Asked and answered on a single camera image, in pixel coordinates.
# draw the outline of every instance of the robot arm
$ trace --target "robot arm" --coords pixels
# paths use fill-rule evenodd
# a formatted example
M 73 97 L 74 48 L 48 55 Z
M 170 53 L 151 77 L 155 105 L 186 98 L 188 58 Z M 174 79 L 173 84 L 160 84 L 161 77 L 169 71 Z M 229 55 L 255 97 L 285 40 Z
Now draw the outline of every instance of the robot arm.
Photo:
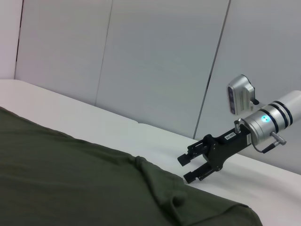
M 230 112 L 239 115 L 244 111 L 252 111 L 254 105 L 260 105 L 255 99 L 255 89 L 244 76 L 240 75 L 228 85 Z M 188 147 L 188 153 L 178 158 L 182 166 L 192 159 L 203 155 L 207 163 L 193 172 L 184 175 L 188 183 L 196 178 L 203 180 L 215 171 L 220 171 L 224 162 L 232 155 L 253 145 L 260 153 L 267 153 L 286 141 L 278 135 L 292 123 L 301 118 L 301 91 L 293 91 L 278 101 L 260 108 L 255 113 L 234 122 L 235 127 L 220 137 L 206 135 L 203 140 Z M 274 137 L 275 142 L 262 151 L 256 145 Z

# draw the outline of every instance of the white table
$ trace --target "white table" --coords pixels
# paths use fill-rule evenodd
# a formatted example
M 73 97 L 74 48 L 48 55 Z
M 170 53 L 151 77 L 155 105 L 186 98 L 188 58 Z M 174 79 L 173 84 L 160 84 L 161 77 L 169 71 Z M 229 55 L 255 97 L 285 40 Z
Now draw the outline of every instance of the white table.
M 195 140 L 22 81 L 0 80 L 0 106 L 75 138 L 145 157 L 179 176 L 205 163 L 202 157 L 185 167 L 177 161 Z M 301 225 L 301 175 L 236 154 L 222 171 L 190 185 L 249 205 L 265 226 Z

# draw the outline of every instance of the green t-shirt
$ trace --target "green t-shirt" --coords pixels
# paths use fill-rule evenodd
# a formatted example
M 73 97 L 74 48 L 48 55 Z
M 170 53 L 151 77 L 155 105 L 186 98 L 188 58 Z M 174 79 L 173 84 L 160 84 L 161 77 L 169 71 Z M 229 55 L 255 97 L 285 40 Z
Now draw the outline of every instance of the green t-shirt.
M 0 191 L 2 226 L 262 225 L 247 206 L 187 186 L 142 157 L 74 139 L 3 108 Z

